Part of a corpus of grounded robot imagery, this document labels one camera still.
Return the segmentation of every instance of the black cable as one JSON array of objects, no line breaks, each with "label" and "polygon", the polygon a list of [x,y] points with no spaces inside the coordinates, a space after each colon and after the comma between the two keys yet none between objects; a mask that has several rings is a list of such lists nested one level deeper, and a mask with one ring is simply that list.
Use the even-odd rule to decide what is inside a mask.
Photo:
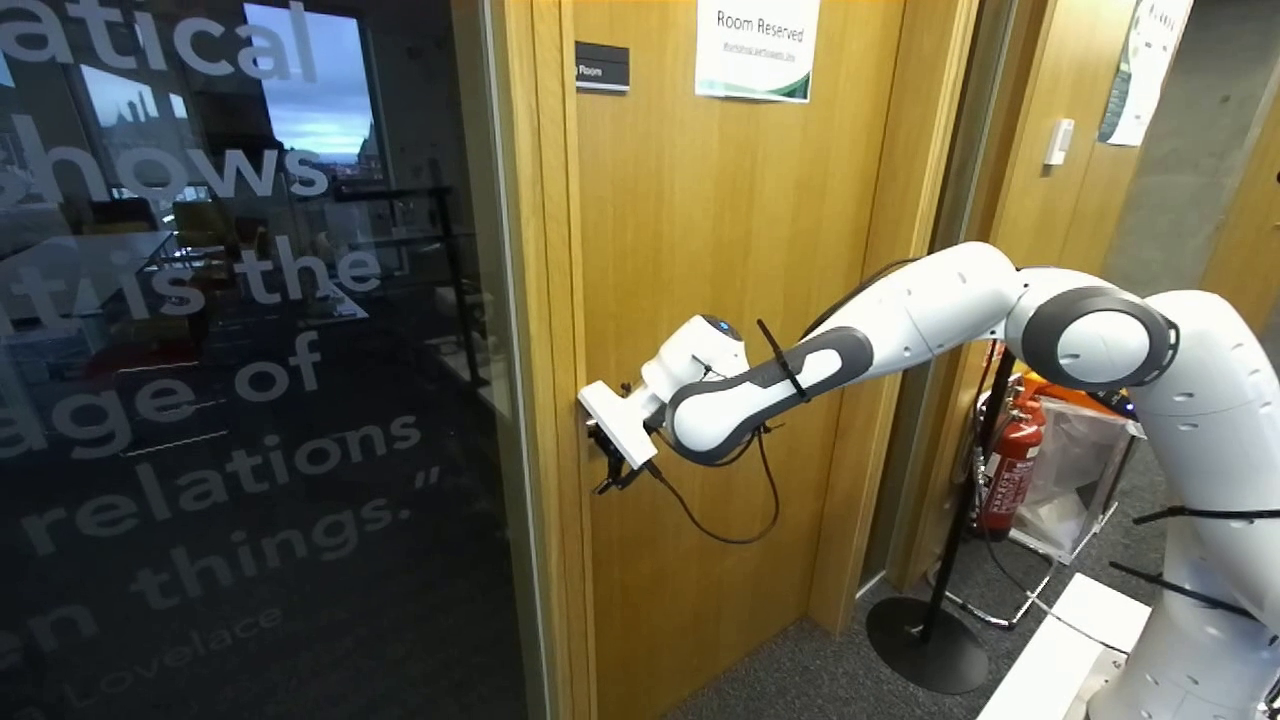
[{"label": "black cable", "polygon": [[1137,579],[1146,579],[1146,583],[1156,583],[1156,587],[1163,587],[1163,593],[1176,593],[1176,597],[1189,597],[1189,598],[1195,598],[1195,604],[1209,604],[1209,606],[1218,606],[1218,612],[1231,612],[1231,616],[1258,619],[1258,616],[1251,616],[1250,606],[1240,606],[1240,604],[1230,604],[1230,598],[1221,598],[1221,597],[1194,593],[1189,583],[1171,583],[1171,579],[1163,579],[1163,575],[1156,575],[1156,572],[1141,572],[1141,566],[1120,562],[1120,559],[1111,559],[1111,566],[1125,572],[1125,575],[1137,575]]},{"label": "black cable", "polygon": [[754,440],[763,437],[763,432],[773,432],[773,422],[761,422],[739,446],[734,446],[728,454],[719,454],[719,458],[710,462],[710,468],[728,468],[728,462],[744,458],[747,446],[754,446]]},{"label": "black cable", "polygon": [[1054,604],[1044,604],[1038,593],[1029,593],[1025,579],[996,554],[996,539],[983,534],[983,549],[990,549],[994,566],[996,566],[1025,598],[1034,598],[1044,616],[1054,616],[1054,619],[1063,623],[1068,630],[1078,630],[1078,635],[1083,635],[1083,641],[1094,641],[1094,644],[1101,644],[1101,648],[1109,648],[1109,653],[1115,653],[1115,657],[1127,657],[1127,648],[1094,635],[1088,628],[1063,619],[1063,616],[1062,616]]},{"label": "black cable", "polygon": [[793,372],[785,348],[782,348],[776,335],[770,333],[770,323],[758,321],[758,326],[761,326],[763,343],[773,348],[776,367],[789,374],[789,384],[796,388],[796,395],[807,404],[807,390],[803,390],[802,374]]},{"label": "black cable", "polygon": [[978,507],[983,505],[983,490],[990,490],[983,468],[990,468],[994,437],[996,437],[996,420],[990,420],[990,417],[1000,410],[1000,409],[990,409],[996,390],[983,390],[983,388],[994,384],[996,355],[1000,355],[1000,364],[1006,364],[1006,343],[994,340],[994,343],[990,343],[990,355],[983,355],[983,367],[982,367],[982,374],[978,374],[972,399],[967,399],[967,409],[978,410],[978,417],[972,417],[972,437],[967,437],[967,446],[972,446],[972,454],[978,454],[978,458],[967,462],[967,478],[978,483],[978,490],[972,490],[972,507],[967,507],[967,511],[978,511]]},{"label": "black cable", "polygon": [[672,501],[682,505],[682,511],[688,517],[688,524],[691,524],[695,531],[703,531],[710,539],[717,539],[717,544],[761,544],[761,539],[776,527],[776,521],[785,517],[785,501],[782,501],[782,487],[776,487],[776,475],[773,475],[773,462],[770,462],[763,428],[758,432],[758,446],[761,446],[761,462],[763,462],[773,511],[770,511],[770,524],[758,527],[758,531],[747,531],[747,534],[728,534],[728,531],[710,527],[710,524],[691,511],[691,505],[683,501],[683,490],[682,490],[669,475],[657,471],[651,478],[672,490]]},{"label": "black cable", "polygon": [[982,417],[978,437],[972,437],[972,442],[983,451],[983,458],[994,454],[994,442],[996,442],[996,420],[1000,420],[1000,409],[1006,409],[1006,395],[1009,395],[1012,367],[1015,367],[1015,355],[1006,343],[994,340],[983,374],[978,384],[978,388],[983,388],[990,374],[994,374],[994,390],[983,399],[983,417]]},{"label": "black cable", "polygon": [[1245,507],[1245,511],[1218,511],[1218,507],[1189,507],[1189,505],[1171,505],[1150,517],[1137,517],[1132,524],[1156,524],[1156,521],[1176,521],[1176,517],[1195,517],[1195,521],[1280,521],[1280,507]]}]

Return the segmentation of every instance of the fire extinguisher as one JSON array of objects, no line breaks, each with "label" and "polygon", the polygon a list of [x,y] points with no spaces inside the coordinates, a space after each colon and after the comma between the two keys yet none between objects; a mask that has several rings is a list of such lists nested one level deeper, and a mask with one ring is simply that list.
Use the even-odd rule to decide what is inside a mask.
[{"label": "fire extinguisher", "polygon": [[1044,409],[1034,395],[1015,395],[1009,420],[1000,422],[990,454],[990,490],[978,511],[978,531],[1009,534],[1012,517],[1029,497],[1034,468],[1044,442]]}]

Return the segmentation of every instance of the white table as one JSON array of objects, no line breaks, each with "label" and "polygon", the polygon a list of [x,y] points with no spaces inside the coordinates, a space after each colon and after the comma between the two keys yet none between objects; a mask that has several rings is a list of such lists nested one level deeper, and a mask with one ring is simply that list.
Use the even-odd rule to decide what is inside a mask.
[{"label": "white table", "polygon": [[163,230],[48,234],[0,260],[0,314],[39,321],[33,297],[22,292],[27,273],[57,283],[48,292],[57,314],[91,314],[160,242]]},{"label": "white table", "polygon": [[1044,616],[1029,648],[994,691],[982,720],[1078,720],[1080,691],[1109,653],[1103,644],[1127,653],[1146,623],[1150,604],[1078,572],[1063,597],[1054,604],[1054,616]]}]

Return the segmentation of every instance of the wall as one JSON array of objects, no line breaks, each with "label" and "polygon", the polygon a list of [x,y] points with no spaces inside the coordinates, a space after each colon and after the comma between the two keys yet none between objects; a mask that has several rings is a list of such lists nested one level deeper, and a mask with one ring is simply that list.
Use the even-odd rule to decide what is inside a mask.
[{"label": "wall", "polygon": [[1276,0],[1200,0],[1109,254],[1132,292],[1200,283],[1280,60]]},{"label": "wall", "polygon": [[1221,292],[1238,305],[1238,313],[1265,335],[1265,343],[1280,340],[1276,309],[1276,265],[1280,265],[1280,217],[1276,217],[1276,169],[1280,169],[1280,100],[1274,96],[1260,129],[1250,143],[1250,162],[1223,206],[1211,254],[1204,265],[1204,289]]}]

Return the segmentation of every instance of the gray floor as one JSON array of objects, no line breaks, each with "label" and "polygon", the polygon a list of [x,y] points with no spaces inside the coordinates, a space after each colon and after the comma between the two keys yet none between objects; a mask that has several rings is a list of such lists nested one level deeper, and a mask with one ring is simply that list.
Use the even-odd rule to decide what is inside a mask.
[{"label": "gray floor", "polygon": [[[1280,326],[1265,335],[1274,364],[1280,348]],[[1163,527],[1161,524],[1132,524],[1132,517],[1163,507],[1163,478],[1146,442],[1125,462],[1125,478],[1115,487],[1115,517],[1103,524],[1101,534],[1063,566],[1044,598],[1054,604],[1074,572],[1088,572],[1137,598],[1153,598],[1156,593],[1125,572],[1111,559],[1161,572]],[[1044,559],[1029,549],[1006,539],[965,539],[951,587],[967,604],[1009,612],[1022,604],[1022,587],[1042,579]],[[972,691],[925,691],[901,679],[868,644],[863,606],[854,619],[847,635],[829,635],[812,623],[796,623],[739,669],[719,676],[713,688],[691,695],[688,705],[672,708],[672,720],[972,720],[1000,676],[1012,669],[1015,653],[1042,628],[1042,612],[1029,612],[1012,630],[978,623],[967,612],[948,604],[951,616],[978,628],[982,648],[990,653],[990,679]]]}]

